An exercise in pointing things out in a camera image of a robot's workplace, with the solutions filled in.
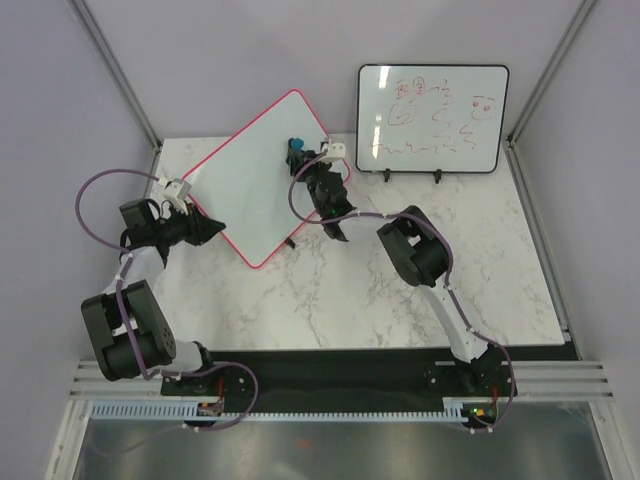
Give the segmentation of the blue whiteboard eraser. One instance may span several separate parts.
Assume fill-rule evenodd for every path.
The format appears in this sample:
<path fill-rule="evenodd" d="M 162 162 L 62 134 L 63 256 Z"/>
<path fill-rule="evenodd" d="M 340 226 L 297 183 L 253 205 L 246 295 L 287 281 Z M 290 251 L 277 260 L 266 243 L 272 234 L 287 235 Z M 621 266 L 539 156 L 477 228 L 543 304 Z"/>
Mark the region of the blue whiteboard eraser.
<path fill-rule="evenodd" d="M 290 138 L 288 140 L 288 148 L 294 151 L 302 151 L 304 147 L 304 141 L 300 138 Z"/>

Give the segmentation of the pink framed whiteboard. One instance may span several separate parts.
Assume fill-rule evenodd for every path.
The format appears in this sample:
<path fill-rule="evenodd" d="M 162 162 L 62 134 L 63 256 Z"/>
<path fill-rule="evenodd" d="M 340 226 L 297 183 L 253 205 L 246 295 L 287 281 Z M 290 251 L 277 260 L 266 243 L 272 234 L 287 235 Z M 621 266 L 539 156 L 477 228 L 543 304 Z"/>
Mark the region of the pink framed whiteboard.
<path fill-rule="evenodd" d="M 288 141 L 318 151 L 328 137 L 303 93 L 292 89 L 185 172 L 189 196 L 252 269 L 262 267 L 304 222 L 289 207 Z"/>

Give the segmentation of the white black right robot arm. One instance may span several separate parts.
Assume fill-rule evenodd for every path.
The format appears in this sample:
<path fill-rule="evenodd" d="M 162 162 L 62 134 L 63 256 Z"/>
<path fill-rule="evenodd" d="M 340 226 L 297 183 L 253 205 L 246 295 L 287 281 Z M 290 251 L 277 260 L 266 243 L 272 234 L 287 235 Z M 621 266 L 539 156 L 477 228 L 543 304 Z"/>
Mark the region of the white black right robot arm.
<path fill-rule="evenodd" d="M 288 140 L 286 164 L 292 183 L 302 183 L 311 198 L 320 225 L 332 240 L 346 242 L 340 223 L 355 218 L 381 220 L 377 236 L 396 273 L 427 298 L 444 329 L 457 368 L 459 386 L 480 394 L 491 386 L 501 360 L 496 344 L 473 327 L 451 284 L 451 247 L 424 213 L 411 205 L 395 214 L 362 212 L 347 198 L 340 173 L 329 166 L 329 150 L 306 150 L 298 138 Z"/>

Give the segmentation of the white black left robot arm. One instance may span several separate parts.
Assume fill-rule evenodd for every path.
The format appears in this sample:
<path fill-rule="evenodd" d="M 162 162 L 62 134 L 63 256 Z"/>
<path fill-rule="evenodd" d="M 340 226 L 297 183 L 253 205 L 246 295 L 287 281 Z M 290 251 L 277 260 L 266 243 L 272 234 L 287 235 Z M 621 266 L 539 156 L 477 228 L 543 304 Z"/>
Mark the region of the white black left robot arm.
<path fill-rule="evenodd" d="M 81 313 L 98 366 L 109 381 L 150 378 L 167 368 L 184 372 L 184 382 L 198 394 L 218 385 L 219 371 L 197 341 L 178 341 L 152 286 L 180 243 L 201 246 L 226 225 L 204 215 L 192 203 L 185 211 L 160 207 L 151 199 L 119 207 L 125 223 L 118 247 L 120 266 L 110 285 L 81 304 Z"/>

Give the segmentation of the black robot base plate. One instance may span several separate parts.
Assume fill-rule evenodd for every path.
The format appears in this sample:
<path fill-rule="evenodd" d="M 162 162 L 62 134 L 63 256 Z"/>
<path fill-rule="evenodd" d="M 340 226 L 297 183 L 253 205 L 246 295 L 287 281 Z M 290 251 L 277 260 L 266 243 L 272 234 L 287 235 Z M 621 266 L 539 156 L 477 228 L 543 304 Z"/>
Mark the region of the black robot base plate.
<path fill-rule="evenodd" d="M 490 348 L 465 364 L 445 348 L 213 351 L 218 371 L 166 380 L 162 395 L 221 396 L 229 413 L 440 411 L 447 397 L 509 399 L 514 375 Z"/>

